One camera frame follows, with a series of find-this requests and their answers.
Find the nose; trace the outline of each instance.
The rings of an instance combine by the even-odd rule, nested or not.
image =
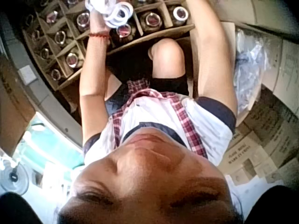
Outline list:
[[[153,171],[169,171],[172,161],[169,157],[151,149],[136,147],[128,151],[119,165],[119,170],[126,170],[135,175],[149,175]]]
[[[131,149],[117,161],[120,194],[152,195],[153,189],[164,188],[162,182],[171,176],[171,169],[172,161],[167,156],[143,147]]]

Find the leg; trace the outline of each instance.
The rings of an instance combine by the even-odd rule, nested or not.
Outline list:
[[[183,50],[173,39],[162,39],[150,50],[153,58],[153,78],[179,78],[185,74]]]
[[[121,86],[121,81],[110,70],[106,68],[106,92],[105,101],[107,101]]]
[[[149,49],[149,57],[153,60],[152,89],[189,95],[185,57],[176,41],[160,40]]]

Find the glass jar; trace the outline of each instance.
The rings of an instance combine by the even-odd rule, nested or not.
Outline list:
[[[72,39],[69,38],[70,34],[66,30],[60,30],[55,34],[54,41],[60,47],[65,47],[72,42]]]
[[[40,56],[45,61],[49,60],[50,59],[50,50],[48,48],[43,48],[40,52]]]
[[[39,41],[41,38],[41,33],[39,32],[38,29],[34,30],[31,34],[31,39],[33,42]]]
[[[72,68],[81,68],[83,65],[83,60],[79,58],[79,49],[73,48],[65,58],[66,64]]]
[[[161,28],[162,20],[157,13],[145,12],[140,17],[140,25],[145,33],[154,33]]]
[[[58,69],[53,69],[51,72],[51,78],[54,81],[58,81],[59,79],[61,79],[61,72]]]
[[[57,19],[58,19],[58,11],[53,11],[47,15],[46,22],[48,24],[54,24],[57,22]]]
[[[67,4],[69,4],[69,7],[74,7],[76,4],[79,3],[79,0],[67,0]]]
[[[136,35],[136,26],[132,23],[127,23],[113,30],[111,37],[116,45],[129,43]]]
[[[187,9],[185,9],[182,6],[171,6],[168,10],[171,16],[173,26],[179,27],[186,24],[189,18],[189,13]]]
[[[49,0],[40,0],[39,5],[41,7],[46,7],[49,3]]]
[[[25,19],[26,26],[29,27],[33,23],[33,20],[34,20],[34,16],[32,14],[29,14],[28,16],[26,16],[26,19]]]
[[[89,13],[81,13],[77,17],[77,27],[83,33],[89,29],[90,16]]]

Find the navy blue trim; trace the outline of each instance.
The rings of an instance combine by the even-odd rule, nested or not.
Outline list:
[[[83,155],[86,155],[86,153],[94,145],[94,143],[100,139],[100,136],[101,133],[95,134],[86,141],[86,143],[83,145]]]
[[[198,97],[195,102],[221,120],[232,133],[235,133],[236,117],[227,106],[208,97]]]
[[[142,128],[142,127],[155,127],[157,129],[159,129],[160,131],[164,132],[165,134],[169,135],[170,137],[172,137],[175,141],[177,141],[179,144],[183,145],[186,147],[185,143],[183,142],[183,140],[181,139],[181,137],[176,133],[175,130],[173,130],[172,128],[159,124],[159,123],[155,123],[155,122],[140,122],[138,126],[134,127],[132,130],[130,130],[128,133],[126,133],[125,137],[123,138],[123,142],[135,131],[137,131],[138,129]]]

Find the cardboard box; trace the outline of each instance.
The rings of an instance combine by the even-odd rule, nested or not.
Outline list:
[[[276,133],[282,118],[263,103],[256,103],[244,123],[253,130],[261,141]]]
[[[251,0],[210,0],[210,3],[221,21],[256,24]]]
[[[250,160],[246,160],[241,168],[230,174],[235,186],[246,184],[256,176],[256,172]]]
[[[299,189],[299,161],[298,158],[293,158],[283,167],[278,170],[285,186],[293,189]]]
[[[284,1],[252,0],[252,2],[257,26],[294,36],[299,35],[296,17]]]
[[[268,159],[254,168],[259,178],[268,176],[275,172],[277,169],[278,167],[274,164],[273,160],[270,157],[268,157]]]
[[[210,0],[221,21],[237,21],[276,32],[299,35],[298,22],[283,1]]]
[[[224,174],[233,173],[258,147],[260,147],[260,140],[252,131],[224,154],[218,169]]]
[[[269,60],[267,69],[263,71],[262,84],[269,90],[274,91],[274,87],[278,78],[279,67],[281,62],[283,40],[276,36],[269,36],[266,43],[266,52]]]
[[[241,123],[235,129],[235,134],[233,135],[233,138],[232,138],[232,140],[230,141],[230,143],[228,145],[228,150],[231,147],[233,147],[235,144],[237,144],[239,141],[241,141],[246,135],[249,134],[249,132],[250,132],[250,129],[244,123]]]
[[[18,73],[4,56],[0,57],[0,147],[12,156],[35,110],[21,88]]]
[[[282,59],[273,94],[294,114],[299,110],[299,45],[283,41]]]
[[[283,121],[277,133],[263,148],[259,147],[250,157],[257,175],[261,178],[279,169],[298,151],[299,139],[287,121]]]

